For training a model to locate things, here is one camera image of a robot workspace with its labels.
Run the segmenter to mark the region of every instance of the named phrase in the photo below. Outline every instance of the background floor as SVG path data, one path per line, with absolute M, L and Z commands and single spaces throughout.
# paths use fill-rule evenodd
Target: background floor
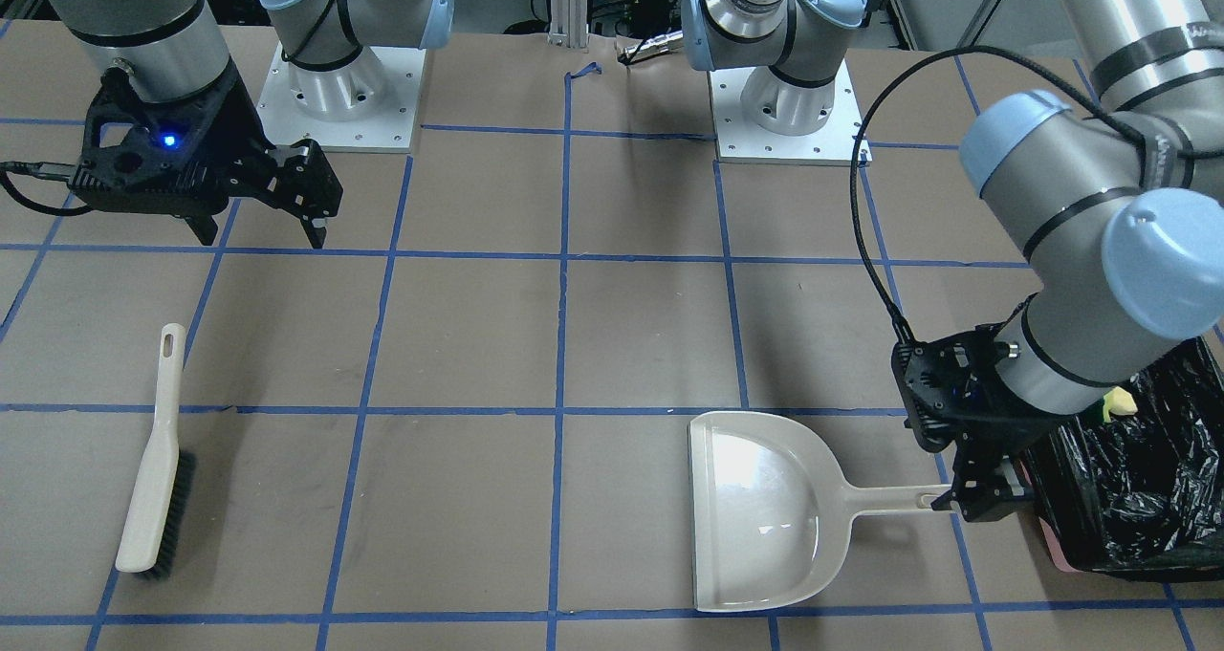
M 275 38 L 226 37 L 258 94 Z M 916 59 L 853 54 L 859 102 Z M 431 62 L 411 158 L 329 155 L 324 251 L 253 202 L 213 248 L 0 201 L 0 649 L 1224 647 L 1224 586 L 1058 573 L 1028 518 L 864 519 L 815 598 L 695 613 L 692 416 L 786 412 L 863 486 L 946 476 L 902 428 L 847 173 L 717 163 L 682 59 L 458 35 Z M 0 27 L 0 154 L 75 159 L 95 84 L 60 24 Z M 944 64 L 873 125 L 870 250 L 920 338 L 1039 288 L 956 159 L 1028 86 Z M 200 470 L 149 584 L 111 562 L 168 321 Z

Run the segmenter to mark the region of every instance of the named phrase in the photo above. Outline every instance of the white dustpan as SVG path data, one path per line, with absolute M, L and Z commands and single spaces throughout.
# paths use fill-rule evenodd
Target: white dustpan
M 765 412 L 689 425 L 694 590 L 707 612 L 761 611 L 830 585 L 859 515 L 931 513 L 947 485 L 858 488 L 807 427 Z

